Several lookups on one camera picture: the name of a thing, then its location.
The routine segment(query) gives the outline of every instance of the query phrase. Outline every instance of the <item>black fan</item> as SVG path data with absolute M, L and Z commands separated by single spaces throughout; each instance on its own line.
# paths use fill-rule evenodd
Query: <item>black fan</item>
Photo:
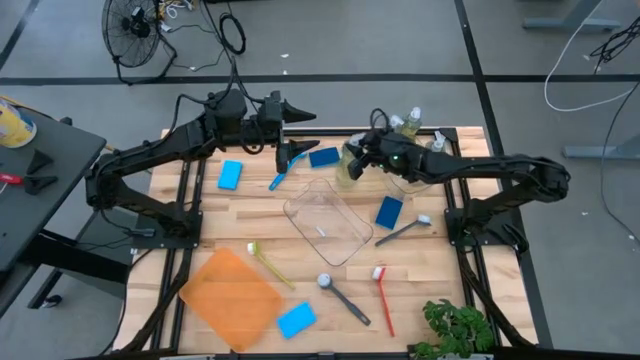
M 160 33 L 158 0 L 106 0 L 102 10 L 102 37 L 116 64 L 118 79 L 125 84 L 157 81 L 166 75 L 177 57 L 175 48 Z M 162 73 L 136 82 L 122 79 L 120 66 L 134 68 L 146 64 L 160 41 L 172 50 Z

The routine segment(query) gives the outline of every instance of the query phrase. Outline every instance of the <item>green plant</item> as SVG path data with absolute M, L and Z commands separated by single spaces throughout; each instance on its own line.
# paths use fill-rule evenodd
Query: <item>green plant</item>
M 489 323 L 480 311 L 470 306 L 458 309 L 445 299 L 440 299 L 440 302 L 441 304 L 435 304 L 428 301 L 422 311 L 429 327 L 436 332 L 441 343 L 417 344 L 416 358 L 431 360 L 450 353 L 468 358 L 474 351 L 485 351 L 493 345 Z

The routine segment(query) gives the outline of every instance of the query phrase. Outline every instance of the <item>wooden table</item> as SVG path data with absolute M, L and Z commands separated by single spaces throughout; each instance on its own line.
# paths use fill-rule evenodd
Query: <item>wooden table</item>
M 460 127 L 457 130 L 463 156 L 489 155 L 481 127 Z M 336 136 L 315 138 L 321 143 L 314 150 L 332 146 L 340 148 L 345 140 L 345 137 Z M 420 139 L 423 143 L 428 140 L 428 137 Z M 236 191 L 217 188 L 221 164 L 225 159 L 244 163 Z M 150 195 L 161 201 L 174 200 L 181 166 L 176 162 L 155 168 Z M 408 344 L 437 339 L 421 311 L 426 301 L 446 298 L 456 305 L 464 305 L 455 250 L 446 235 L 444 186 L 433 185 L 419 194 L 406 196 L 395 228 L 397 230 L 413 222 L 417 214 L 431 216 L 431 227 L 414 227 L 399 239 L 375 248 L 374 242 L 389 233 L 389 230 L 373 225 L 382 199 L 390 193 L 384 181 L 386 175 L 381 174 L 377 169 L 367 168 L 353 188 L 340 191 L 335 186 L 335 168 L 311 169 L 306 158 L 296 163 L 276 191 L 271 192 L 268 186 L 276 175 L 271 148 L 265 148 L 258 156 L 233 148 L 227 153 L 216 152 L 207 161 L 201 207 L 204 211 L 202 239 L 194 252 L 191 274 L 216 249 L 228 247 L 283 296 L 283 312 L 302 301 L 309 301 L 318 318 L 313 326 L 290 340 L 282 337 L 274 322 L 248 352 L 403 352 Z M 318 256 L 283 212 L 287 199 L 319 177 L 328 180 L 351 209 L 374 229 L 373 238 L 339 267 L 328 265 Z M 457 182 L 454 183 L 459 196 Z M 483 198 L 498 191 L 495 180 L 472 179 L 468 184 L 472 197 Z M 278 281 L 247 253 L 247 244 L 255 240 L 260 241 L 265 256 L 295 283 L 295 290 Z M 132 271 L 127 311 L 114 348 L 128 343 L 155 307 L 165 252 L 154 250 Z M 483 252 L 494 300 L 521 334 L 536 342 L 515 254 L 506 246 L 485 246 Z M 180 255 L 176 258 L 175 271 L 180 258 Z M 371 279 L 373 268 L 379 265 L 387 266 L 384 287 L 396 330 L 394 338 L 389 335 L 380 295 L 375 281 Z M 331 274 L 336 286 L 371 319 L 369 327 L 351 315 L 333 294 L 318 287 L 316 278 L 322 272 Z M 173 313 L 170 307 L 165 316 L 162 347 L 169 344 Z M 203 320 L 188 307 L 185 309 L 180 353 L 228 353 L 229 350 L 229 346 Z

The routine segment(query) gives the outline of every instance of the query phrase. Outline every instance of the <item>blue sponge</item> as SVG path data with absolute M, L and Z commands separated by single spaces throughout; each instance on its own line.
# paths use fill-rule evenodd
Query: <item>blue sponge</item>
M 340 154 L 338 154 L 338 149 L 335 147 L 322 149 L 309 153 L 309 161 L 312 168 L 327 166 L 339 162 Z
M 294 307 L 288 313 L 278 318 L 278 327 L 285 339 L 291 339 L 300 331 L 316 322 L 316 315 L 308 302 Z
M 376 217 L 376 224 L 393 230 L 393 227 L 396 226 L 398 215 L 400 215 L 400 210 L 402 210 L 402 201 L 385 196 Z
M 222 166 L 222 172 L 218 179 L 218 188 L 226 190 L 235 190 L 240 180 L 242 172 L 242 163 L 239 161 L 226 160 Z

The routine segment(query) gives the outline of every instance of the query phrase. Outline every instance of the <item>floor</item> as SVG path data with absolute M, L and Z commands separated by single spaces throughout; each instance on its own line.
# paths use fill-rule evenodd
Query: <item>floor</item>
M 542 155 L 564 164 L 573 176 L 568 198 L 522 208 L 553 345 L 638 354 L 640 246 L 603 209 L 599 161 L 568 160 L 560 155 L 563 145 L 600 145 L 620 101 L 573 113 L 548 108 L 540 75 L 548 73 L 570 34 L 527 31 L 520 26 L 526 16 L 563 16 L 575 2 L 462 2 L 484 75 L 538 75 L 528 77 L 528 82 L 517 82 L 516 77 L 487 80 L 488 98 L 482 94 L 484 82 L 480 88 L 473 82 L 474 70 L 479 75 L 479 68 L 470 62 L 458 21 L 460 8 L 448 0 L 234 2 L 234 14 L 248 38 L 247 52 L 238 58 L 238 67 L 250 79 L 250 93 L 262 95 L 278 89 L 295 106 L 317 113 L 318 119 L 305 126 L 365 125 L 374 107 L 402 114 L 421 106 L 427 125 L 485 126 L 492 131 L 494 149 L 498 147 L 497 129 L 505 153 Z M 639 6 L 635 0 L 604 0 L 594 16 L 627 26 L 640 15 Z M 55 117 L 70 116 L 75 126 L 126 148 L 157 136 L 168 126 L 178 94 L 204 97 L 222 89 L 224 78 L 214 76 L 228 74 L 225 61 L 197 73 L 172 68 L 168 76 L 173 84 L 117 84 L 101 37 L 102 7 L 99 1 L 5 0 L 0 13 L 0 49 L 5 49 L 0 55 L 0 93 Z M 211 6 L 214 16 L 224 9 L 222 4 Z M 25 13 L 30 16 L 23 28 L 19 22 Z M 180 11 L 169 24 L 204 26 L 204 20 L 198 11 Z M 16 26 L 22 29 L 17 38 Z M 220 51 L 210 34 L 197 29 L 185 28 L 168 38 L 182 65 L 210 63 Z M 591 73 L 595 61 L 584 55 L 607 38 L 579 35 L 557 74 Z M 634 43 L 603 66 L 601 73 L 635 74 L 638 56 L 640 46 Z M 166 59 L 158 49 L 148 64 L 125 69 L 124 75 L 156 74 Z M 19 85 L 27 83 L 37 86 Z M 558 106 L 578 106 L 615 96 L 632 85 L 553 83 L 550 99 Z M 492 111 L 487 108 L 489 101 Z M 184 106 L 180 121 L 188 121 L 199 111 L 197 106 Z M 638 113 L 640 101 L 630 100 L 612 143 L 640 131 L 634 116 Z M 640 195 L 633 191 L 640 169 L 632 162 L 608 161 L 605 173 L 611 208 L 640 231 L 634 221 Z M 149 178 L 143 174 L 127 181 L 146 190 Z M 91 215 L 83 193 L 79 185 L 49 229 L 67 236 L 77 234 Z M 113 335 L 121 299 L 65 276 L 55 289 L 65 298 L 60 307 L 25 309 L 46 274 L 38 272 L 0 321 L 0 348 L 5 356 L 62 359 L 100 351 Z

